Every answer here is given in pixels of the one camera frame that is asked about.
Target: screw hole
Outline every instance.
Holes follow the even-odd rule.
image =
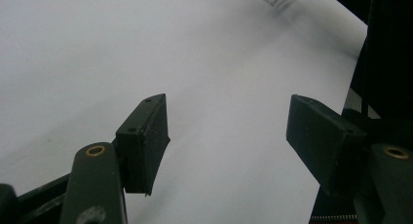
[[[89,148],[86,151],[86,156],[88,156],[88,157],[97,157],[97,156],[100,156],[100,155],[104,154],[105,150],[106,150],[106,148],[104,146],[96,145],[96,146],[93,146],[93,147]]]
[[[135,132],[136,131],[136,128],[130,128],[130,129],[128,129],[128,132],[130,132],[130,133],[133,133],[133,132]]]
[[[409,154],[404,152],[401,149],[398,148],[394,148],[394,147],[388,147],[385,149],[385,153],[393,158],[397,158],[397,159],[402,159],[402,160],[406,160],[409,158]]]

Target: white surface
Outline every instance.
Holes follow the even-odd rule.
[[[70,172],[166,93],[171,143],[130,223],[308,223],[289,99],[341,111],[365,31],[334,0],[0,0],[0,182]]]

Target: white paper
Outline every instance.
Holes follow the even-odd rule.
[[[130,223],[308,223],[290,96],[340,112],[365,33],[335,0],[0,0],[0,182],[70,172],[166,93],[171,142]]]

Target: table surface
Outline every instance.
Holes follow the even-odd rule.
[[[166,93],[171,142],[130,223],[308,223],[290,96],[340,112],[365,35],[335,0],[0,0],[0,182],[70,172]]]

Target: dark object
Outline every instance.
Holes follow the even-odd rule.
[[[370,105],[382,118],[413,120],[413,5],[411,0],[370,2],[352,88],[363,98],[363,113]]]
[[[337,0],[360,20],[367,22],[371,0]]]
[[[340,116],[293,95],[286,138],[328,195],[318,197],[324,207],[352,211],[354,201],[361,224],[413,223],[413,122],[371,120],[351,110]],[[355,221],[354,213],[315,208],[312,222],[339,221],[327,215]]]
[[[322,103],[291,97],[286,139],[332,197],[353,192],[352,183],[366,133]]]
[[[152,193],[156,173],[169,143],[164,95],[147,98],[116,131],[119,156],[125,159],[128,193]]]
[[[126,223],[115,147],[89,145],[76,153],[60,224]]]
[[[78,151],[71,174],[18,198],[0,184],[0,223],[127,223],[124,187],[150,195],[169,143],[166,96],[140,102],[116,135]]]

